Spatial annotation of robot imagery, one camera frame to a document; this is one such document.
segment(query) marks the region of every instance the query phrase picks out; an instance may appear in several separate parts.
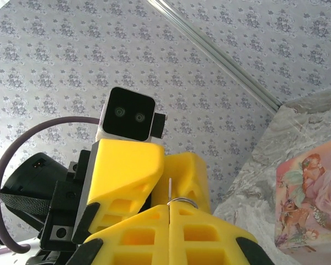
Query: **patterned wallpaper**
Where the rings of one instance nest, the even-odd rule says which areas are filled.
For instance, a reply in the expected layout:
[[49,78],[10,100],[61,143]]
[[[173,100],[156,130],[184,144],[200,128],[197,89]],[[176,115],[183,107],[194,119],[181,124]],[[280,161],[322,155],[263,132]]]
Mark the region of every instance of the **patterned wallpaper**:
[[169,0],[278,100],[331,89],[331,0]]
[[[0,10],[0,157],[27,128],[56,116],[99,117],[113,86],[153,96],[168,121],[166,153],[208,163],[212,208],[271,120],[270,112],[146,1],[11,0]],[[6,178],[44,151],[64,165],[96,126],[50,128],[12,159]],[[4,211],[16,239],[34,232]]]

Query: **metal ring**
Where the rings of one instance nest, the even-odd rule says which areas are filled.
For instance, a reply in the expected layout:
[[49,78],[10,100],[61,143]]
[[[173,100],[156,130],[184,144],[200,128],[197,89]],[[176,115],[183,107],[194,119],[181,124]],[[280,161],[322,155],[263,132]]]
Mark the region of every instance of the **metal ring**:
[[199,208],[198,205],[196,204],[196,202],[194,202],[193,200],[190,200],[188,198],[185,197],[179,197],[179,198],[174,198],[172,200],[170,200],[167,205],[169,206],[171,202],[183,202],[183,203],[188,203],[191,204],[193,207],[195,208]]

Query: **marble box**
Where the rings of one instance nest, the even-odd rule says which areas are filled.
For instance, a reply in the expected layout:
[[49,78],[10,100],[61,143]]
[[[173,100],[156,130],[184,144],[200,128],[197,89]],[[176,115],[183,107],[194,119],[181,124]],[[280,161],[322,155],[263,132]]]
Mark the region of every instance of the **marble box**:
[[275,244],[301,264],[331,265],[331,141],[277,168]]

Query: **yellow 3d-printed part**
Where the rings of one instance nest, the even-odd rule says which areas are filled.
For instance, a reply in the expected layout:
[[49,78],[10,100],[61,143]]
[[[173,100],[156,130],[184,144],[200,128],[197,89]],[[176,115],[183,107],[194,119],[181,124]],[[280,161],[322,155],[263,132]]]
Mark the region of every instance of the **yellow 3d-printed part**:
[[168,265],[168,237],[169,207],[158,205],[89,236],[85,243],[103,240],[92,265]]
[[164,149],[148,142],[101,139],[87,205],[100,207],[93,234],[136,215],[163,173]]
[[250,265],[238,237],[257,243],[249,232],[187,203],[170,203],[169,265]]
[[163,175],[152,192],[152,206],[167,204],[170,178],[173,199],[186,197],[200,210],[211,213],[206,163],[201,157],[190,152],[166,156]]

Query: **camera lens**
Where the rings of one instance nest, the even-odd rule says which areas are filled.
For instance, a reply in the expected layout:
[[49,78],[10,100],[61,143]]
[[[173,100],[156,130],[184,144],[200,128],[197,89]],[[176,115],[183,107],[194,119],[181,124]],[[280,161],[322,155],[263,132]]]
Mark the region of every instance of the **camera lens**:
[[145,115],[143,115],[142,113],[137,113],[135,119],[137,122],[141,123],[145,120]]
[[122,117],[122,116],[124,116],[124,115],[125,115],[125,109],[124,109],[124,108],[120,108],[120,107],[116,108],[116,109],[115,109],[115,115],[116,115],[117,117]]

